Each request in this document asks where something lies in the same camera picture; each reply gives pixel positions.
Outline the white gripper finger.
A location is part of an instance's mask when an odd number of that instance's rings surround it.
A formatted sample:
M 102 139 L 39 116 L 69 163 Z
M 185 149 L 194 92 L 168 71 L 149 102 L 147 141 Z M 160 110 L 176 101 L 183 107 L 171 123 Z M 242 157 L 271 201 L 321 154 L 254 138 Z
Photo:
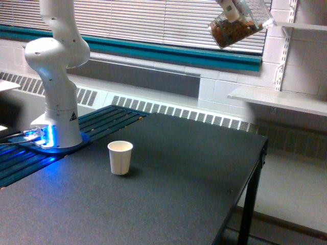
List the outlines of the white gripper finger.
M 245 0 L 237 0 L 236 8 L 240 14 L 249 14 L 249 7 Z

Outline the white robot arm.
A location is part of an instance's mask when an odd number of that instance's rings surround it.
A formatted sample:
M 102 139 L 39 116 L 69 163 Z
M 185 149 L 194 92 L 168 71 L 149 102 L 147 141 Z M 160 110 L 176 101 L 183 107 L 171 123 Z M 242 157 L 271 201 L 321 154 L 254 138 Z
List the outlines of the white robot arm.
M 40 1 L 39 5 L 41 18 L 53 35 L 25 47 L 25 59 L 40 76 L 45 92 L 45 113 L 31 122 L 44 131 L 35 143 L 43 149 L 72 148 L 82 143 L 82 136 L 77 87 L 67 70 L 85 64 L 90 48 L 77 28 L 74 1 Z

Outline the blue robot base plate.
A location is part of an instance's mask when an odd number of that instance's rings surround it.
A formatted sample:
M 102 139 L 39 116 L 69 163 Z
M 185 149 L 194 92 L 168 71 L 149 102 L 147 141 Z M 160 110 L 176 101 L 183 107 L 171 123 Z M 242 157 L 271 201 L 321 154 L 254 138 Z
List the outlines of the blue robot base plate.
M 43 153 L 46 155 L 64 155 L 64 154 L 71 154 L 74 153 L 84 147 L 86 147 L 88 144 L 90 144 L 90 136 L 86 133 L 81 132 L 82 136 L 82 142 L 79 145 L 69 147 L 69 148 L 53 148 L 53 149 L 43 149 L 39 146 L 36 146 L 33 143 L 18 143 L 17 145 L 20 147 L 23 147 L 28 150 L 32 150 L 38 153 Z

